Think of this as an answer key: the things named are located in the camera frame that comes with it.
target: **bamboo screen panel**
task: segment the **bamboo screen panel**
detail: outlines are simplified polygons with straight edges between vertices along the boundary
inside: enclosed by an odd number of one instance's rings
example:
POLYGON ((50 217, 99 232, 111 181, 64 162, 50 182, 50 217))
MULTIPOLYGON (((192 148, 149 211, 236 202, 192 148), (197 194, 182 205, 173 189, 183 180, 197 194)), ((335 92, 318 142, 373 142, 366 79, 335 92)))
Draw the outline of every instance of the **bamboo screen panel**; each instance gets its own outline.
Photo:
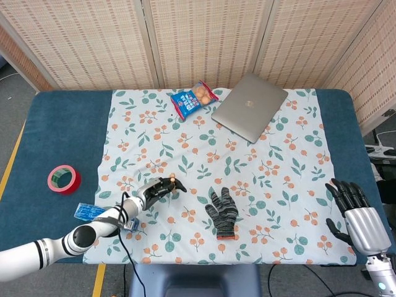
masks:
POLYGON ((150 0, 165 87, 192 87, 200 79, 233 87, 256 58, 266 2, 150 0))
POLYGON ((374 0, 281 0, 255 72, 285 88, 320 87, 374 0))
POLYGON ((326 84, 348 91, 362 125, 396 98, 396 1, 361 32, 326 84))
POLYGON ((7 32, 0 26, 0 48, 19 69, 23 69, 24 75, 35 85, 40 91, 51 90, 52 87, 41 75, 31 60, 26 57, 24 52, 14 42, 14 40, 7 34, 7 32))
POLYGON ((131 0, 0 0, 62 89, 152 88, 131 0))

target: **floral tablecloth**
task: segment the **floral tablecloth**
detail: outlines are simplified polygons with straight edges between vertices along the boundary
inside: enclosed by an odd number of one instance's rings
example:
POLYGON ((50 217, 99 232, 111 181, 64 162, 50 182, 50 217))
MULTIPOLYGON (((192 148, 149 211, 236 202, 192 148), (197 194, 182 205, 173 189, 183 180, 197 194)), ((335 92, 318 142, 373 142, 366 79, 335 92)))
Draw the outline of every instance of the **floral tablecloth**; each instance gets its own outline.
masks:
MULTIPOLYGON (((212 121, 220 102, 183 123, 170 102, 181 90, 113 92, 95 203, 111 207, 157 176, 175 173, 187 193, 168 194, 122 232, 136 262, 180 264, 354 264, 325 219, 345 231, 324 187, 334 176, 314 89, 287 90, 287 99, 255 144, 212 121), (236 239, 218 241, 205 205, 230 188, 239 210, 236 239)), ((117 237, 100 238, 85 263, 126 263, 117 237)))

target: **silver laptop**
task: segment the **silver laptop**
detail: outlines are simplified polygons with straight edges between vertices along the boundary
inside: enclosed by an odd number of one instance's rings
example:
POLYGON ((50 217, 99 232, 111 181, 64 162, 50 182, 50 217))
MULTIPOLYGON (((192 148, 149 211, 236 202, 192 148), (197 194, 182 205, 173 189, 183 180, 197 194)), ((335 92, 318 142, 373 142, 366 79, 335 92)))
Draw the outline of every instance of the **silver laptop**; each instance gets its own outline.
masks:
POLYGON ((288 92, 248 73, 212 114, 212 119, 255 143, 288 92))

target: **laptop logo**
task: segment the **laptop logo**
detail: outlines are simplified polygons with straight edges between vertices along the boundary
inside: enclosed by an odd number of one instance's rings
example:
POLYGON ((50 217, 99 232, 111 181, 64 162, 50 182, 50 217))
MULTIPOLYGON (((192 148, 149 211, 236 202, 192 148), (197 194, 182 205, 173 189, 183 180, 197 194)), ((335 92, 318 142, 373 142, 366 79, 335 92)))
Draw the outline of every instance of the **laptop logo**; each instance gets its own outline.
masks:
POLYGON ((253 108, 254 107, 254 103, 253 103, 253 101, 247 101, 247 102, 245 102, 245 106, 247 106, 249 108, 253 108))

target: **snack bag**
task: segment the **snack bag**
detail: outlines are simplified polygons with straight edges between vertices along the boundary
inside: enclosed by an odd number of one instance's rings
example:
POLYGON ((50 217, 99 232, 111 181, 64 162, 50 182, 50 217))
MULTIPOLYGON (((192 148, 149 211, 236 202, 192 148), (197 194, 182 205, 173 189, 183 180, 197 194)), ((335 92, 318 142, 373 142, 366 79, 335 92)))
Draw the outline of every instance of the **snack bag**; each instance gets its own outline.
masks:
POLYGON ((198 84, 193 86, 191 91, 180 92, 171 96, 174 108, 183 121, 186 120, 187 116, 199 108, 217 100, 218 97, 213 94, 212 90, 201 80, 198 84))

